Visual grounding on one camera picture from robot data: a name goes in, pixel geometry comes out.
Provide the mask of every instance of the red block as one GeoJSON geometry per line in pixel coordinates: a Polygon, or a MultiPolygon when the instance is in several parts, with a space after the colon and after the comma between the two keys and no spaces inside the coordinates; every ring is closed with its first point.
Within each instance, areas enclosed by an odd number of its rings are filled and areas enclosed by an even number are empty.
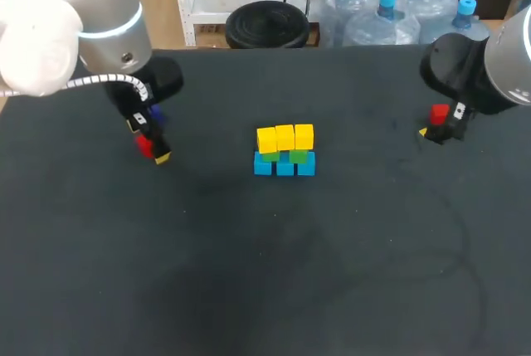
{"type": "Polygon", "coordinates": [[[450,105],[433,105],[430,112],[430,124],[443,125],[448,113],[450,113],[450,105]]]}
{"type": "Polygon", "coordinates": [[[136,139],[136,144],[139,146],[140,153],[146,158],[155,158],[153,155],[152,147],[153,142],[149,139],[147,139],[145,136],[140,135],[136,139]]]}

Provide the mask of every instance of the green block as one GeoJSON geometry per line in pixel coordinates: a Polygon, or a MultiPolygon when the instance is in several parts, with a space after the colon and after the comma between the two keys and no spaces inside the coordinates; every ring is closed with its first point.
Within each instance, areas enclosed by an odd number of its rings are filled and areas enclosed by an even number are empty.
{"type": "Polygon", "coordinates": [[[291,163],[306,163],[308,161],[308,150],[291,150],[291,163]]]}
{"type": "Polygon", "coordinates": [[[265,163],[278,163],[280,161],[280,151],[277,151],[276,153],[262,154],[261,156],[265,163]]]}

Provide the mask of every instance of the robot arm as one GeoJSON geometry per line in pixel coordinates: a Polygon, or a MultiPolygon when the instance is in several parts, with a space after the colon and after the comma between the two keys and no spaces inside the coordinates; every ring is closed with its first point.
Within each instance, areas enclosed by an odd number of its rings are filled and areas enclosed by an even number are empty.
{"type": "Polygon", "coordinates": [[[111,79],[140,93],[129,74],[151,53],[139,0],[0,0],[0,96],[50,95],[111,79]],[[78,55],[99,75],[69,82],[78,55]]]}

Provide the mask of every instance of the yellow block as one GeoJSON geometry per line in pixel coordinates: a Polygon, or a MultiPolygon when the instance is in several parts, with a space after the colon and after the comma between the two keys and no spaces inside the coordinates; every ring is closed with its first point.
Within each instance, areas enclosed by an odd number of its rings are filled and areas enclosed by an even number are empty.
{"type": "Polygon", "coordinates": [[[300,124],[295,126],[295,149],[314,149],[314,126],[312,124],[300,124]]]}
{"type": "Polygon", "coordinates": [[[295,131],[293,125],[277,125],[276,148],[279,151],[295,150],[295,131]]]}
{"type": "Polygon", "coordinates": [[[259,128],[256,130],[258,139],[258,153],[276,153],[276,131],[275,128],[259,128]]]}
{"type": "Polygon", "coordinates": [[[165,163],[169,160],[169,156],[171,155],[172,153],[169,152],[165,155],[163,155],[162,157],[158,157],[155,159],[155,163],[157,163],[157,165],[160,165],[161,163],[165,163]]]}

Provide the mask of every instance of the black tablecloth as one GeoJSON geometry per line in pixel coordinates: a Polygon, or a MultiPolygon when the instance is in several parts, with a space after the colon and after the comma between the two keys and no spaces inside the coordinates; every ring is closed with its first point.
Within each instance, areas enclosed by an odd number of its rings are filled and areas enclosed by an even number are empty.
{"type": "Polygon", "coordinates": [[[531,110],[418,134],[420,47],[160,52],[170,163],[98,86],[0,116],[0,354],[531,352],[531,110]],[[312,123],[315,178],[252,172],[312,123]]]}

